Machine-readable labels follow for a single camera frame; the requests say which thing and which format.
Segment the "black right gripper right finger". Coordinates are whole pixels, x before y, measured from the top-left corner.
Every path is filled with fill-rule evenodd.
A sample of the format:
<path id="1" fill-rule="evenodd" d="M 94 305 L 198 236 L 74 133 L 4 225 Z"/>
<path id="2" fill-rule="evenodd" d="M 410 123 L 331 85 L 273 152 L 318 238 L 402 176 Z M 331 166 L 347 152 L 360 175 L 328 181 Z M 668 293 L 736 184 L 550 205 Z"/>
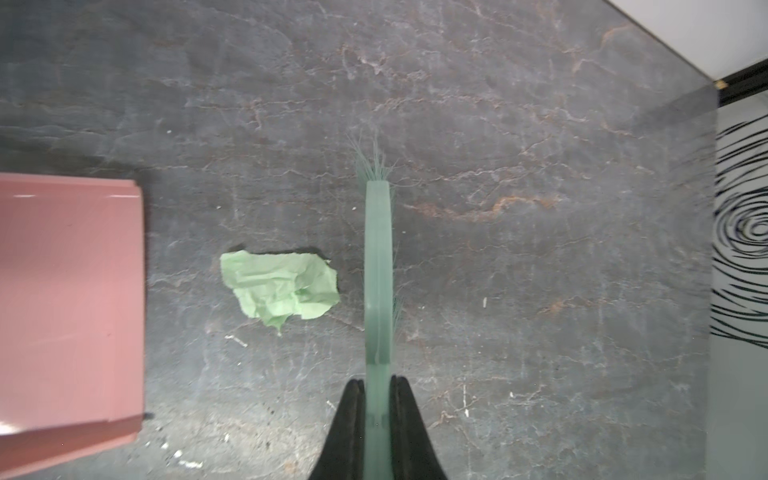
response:
<path id="1" fill-rule="evenodd" d="M 391 377 L 389 416 L 394 479 L 447 480 L 404 376 Z"/>

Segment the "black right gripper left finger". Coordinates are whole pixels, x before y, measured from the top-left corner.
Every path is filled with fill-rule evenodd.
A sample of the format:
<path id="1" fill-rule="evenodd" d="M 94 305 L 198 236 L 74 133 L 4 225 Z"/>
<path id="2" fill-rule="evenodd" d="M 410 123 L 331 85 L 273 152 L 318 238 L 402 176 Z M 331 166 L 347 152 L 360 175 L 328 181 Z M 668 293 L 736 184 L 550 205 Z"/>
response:
<path id="1" fill-rule="evenodd" d="M 345 386 L 321 454 L 309 480 L 361 480 L 364 471 L 366 397 L 364 381 Z"/>

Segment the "green hand brush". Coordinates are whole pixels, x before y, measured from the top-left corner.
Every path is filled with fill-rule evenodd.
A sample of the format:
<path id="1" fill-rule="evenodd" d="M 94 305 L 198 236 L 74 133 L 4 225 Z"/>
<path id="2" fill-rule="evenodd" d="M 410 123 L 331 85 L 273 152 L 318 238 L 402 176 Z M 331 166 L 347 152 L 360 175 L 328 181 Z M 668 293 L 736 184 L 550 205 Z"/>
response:
<path id="1" fill-rule="evenodd" d="M 389 386 L 394 351 L 395 299 L 391 169 L 378 143 L 365 151 L 363 138 L 350 139 L 364 194 L 365 446 L 363 477 L 392 479 Z"/>

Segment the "pink plastic dustpan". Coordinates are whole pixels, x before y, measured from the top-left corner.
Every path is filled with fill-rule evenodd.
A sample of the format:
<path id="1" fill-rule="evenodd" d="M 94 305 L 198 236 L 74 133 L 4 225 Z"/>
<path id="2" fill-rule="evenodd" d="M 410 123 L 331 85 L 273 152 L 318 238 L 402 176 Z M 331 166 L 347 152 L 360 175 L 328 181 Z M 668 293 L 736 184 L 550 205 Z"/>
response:
<path id="1" fill-rule="evenodd" d="M 3 478 L 137 438 L 145 313 L 136 182 L 2 175 Z"/>

